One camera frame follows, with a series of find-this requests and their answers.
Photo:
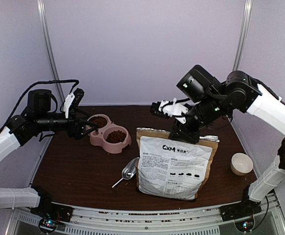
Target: pet food bag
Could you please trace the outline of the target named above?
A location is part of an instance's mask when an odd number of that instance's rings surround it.
[[[193,200],[209,177],[218,137],[200,137],[190,144],[168,136],[167,131],[137,128],[137,187],[145,194]]]

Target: black cable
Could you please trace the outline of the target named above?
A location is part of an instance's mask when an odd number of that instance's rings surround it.
[[[56,113],[56,111],[58,110],[58,101],[57,101],[57,99],[55,98],[54,94],[51,94],[51,99],[52,99],[52,100],[54,101],[54,103],[55,103],[55,109],[54,109],[54,111],[51,112],[51,114],[54,114],[54,113]]]
[[[57,225],[55,226],[55,228],[54,229],[52,229],[51,231],[49,231],[49,230],[47,230],[47,229],[44,229],[44,230],[42,230],[41,228],[40,228],[40,226],[42,225],[42,226],[44,226],[44,224],[43,224],[43,221],[44,221],[45,219],[41,219],[40,221],[39,221],[39,223],[38,223],[38,229],[40,230],[40,232],[42,232],[42,233],[44,233],[44,234],[51,234],[51,233],[53,233],[56,229],[57,229]]]
[[[33,208],[31,208],[31,207],[26,207],[26,208],[29,209],[32,214],[38,215],[38,216],[41,217],[42,219],[45,219],[45,220],[49,220],[49,219],[50,219],[51,221],[55,221],[55,220],[52,220],[52,219],[51,219],[51,216],[49,216],[49,217],[41,216],[41,214],[36,213],[36,212],[33,210]],[[59,225],[64,225],[64,223],[60,222],[59,218],[62,218],[62,217],[58,217],[56,223],[59,224]]]
[[[51,136],[54,136],[54,135],[55,135],[55,132],[52,133],[52,134],[48,134],[48,135],[43,135],[43,133],[41,132],[40,137],[39,137],[39,142],[43,141],[43,139],[46,138],[46,137],[51,137]]]
[[[229,123],[227,123],[227,124],[225,124],[225,125],[223,125],[223,126],[217,127],[217,128],[213,128],[213,129],[215,129],[215,130],[220,130],[220,129],[222,129],[222,128],[228,126],[228,125],[230,125],[231,122],[233,121],[233,119],[234,119],[233,117],[230,117]]]
[[[76,79],[69,79],[69,80],[54,80],[54,81],[40,81],[40,82],[35,82],[33,84],[31,84],[24,92],[23,94],[20,96],[19,100],[17,101],[15,107],[13,108],[11,114],[9,115],[9,117],[7,118],[7,120],[5,121],[5,123],[3,124],[3,126],[0,128],[0,133],[2,132],[2,130],[5,128],[5,126],[8,124],[8,122],[10,121],[11,117],[13,116],[14,112],[16,111],[17,107],[19,106],[21,100],[23,99],[23,97],[26,95],[26,93],[32,89],[34,86],[36,85],[45,85],[45,84],[55,84],[55,83],[75,83],[72,86],[72,89],[70,90],[70,93],[72,92],[72,90],[74,89],[74,87],[76,87],[79,84],[79,81]]]
[[[62,110],[62,108],[63,108],[63,106],[64,106],[64,103],[65,103],[65,101],[61,104],[61,106],[60,106],[60,112],[63,114],[63,113],[65,113],[63,110]]]
[[[176,103],[183,103],[183,102],[187,102],[189,100],[190,100],[190,98],[179,99],[179,100],[176,100]]]
[[[213,94],[210,89],[205,89],[205,92],[212,98],[214,99],[219,99],[219,100],[223,100],[225,98],[227,98],[228,96],[227,95],[224,95],[224,94]]]
[[[277,100],[279,100],[279,96],[273,92],[273,90],[267,86],[265,83],[263,83],[262,81],[258,80],[258,79],[255,79],[253,78],[257,83],[261,84],[269,93],[271,93],[271,95],[273,97],[275,97]]]
[[[87,112],[84,111],[84,110],[81,110],[80,108],[73,107],[73,109],[75,110],[75,112],[85,115],[86,118],[91,117],[91,114],[87,113]]]
[[[263,223],[264,219],[267,216],[268,209],[269,209],[269,201],[268,201],[267,196],[265,196],[265,198],[266,198],[266,202],[267,202],[267,209],[266,209],[265,215],[264,215],[263,219],[260,221],[260,223],[255,228],[252,229],[252,231],[256,230]]]
[[[186,117],[185,114],[183,114],[183,115],[172,115],[172,118],[184,118],[184,117]]]

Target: white wall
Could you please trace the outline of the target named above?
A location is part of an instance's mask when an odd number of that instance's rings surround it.
[[[285,1],[253,1],[240,70],[262,80],[285,101]],[[235,121],[262,173],[275,158],[283,136],[250,115],[235,113]],[[285,214],[285,182],[276,193]]]
[[[37,2],[0,0],[0,127],[30,84],[51,79]],[[43,145],[34,138],[2,161],[0,187],[27,187]],[[10,213],[0,210],[0,235]]]
[[[243,7],[242,0],[45,2],[59,77],[81,81],[84,105],[184,97],[176,84],[195,64],[225,80]]]

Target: cxm logo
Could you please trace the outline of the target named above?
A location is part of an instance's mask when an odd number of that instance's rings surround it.
[[[162,148],[163,148],[164,150],[168,150],[168,151],[173,151],[173,152],[176,151],[176,148],[175,148],[175,147],[169,147],[169,146],[167,146],[167,145],[163,145]]]

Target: metal scoop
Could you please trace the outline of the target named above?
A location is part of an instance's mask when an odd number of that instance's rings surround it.
[[[122,178],[116,182],[116,184],[114,184],[112,186],[112,188],[114,188],[116,185],[118,185],[118,183],[120,183],[122,180],[130,180],[135,174],[136,174],[136,163],[138,161],[138,158],[134,158],[132,159],[127,166],[125,166],[125,168],[122,170]]]

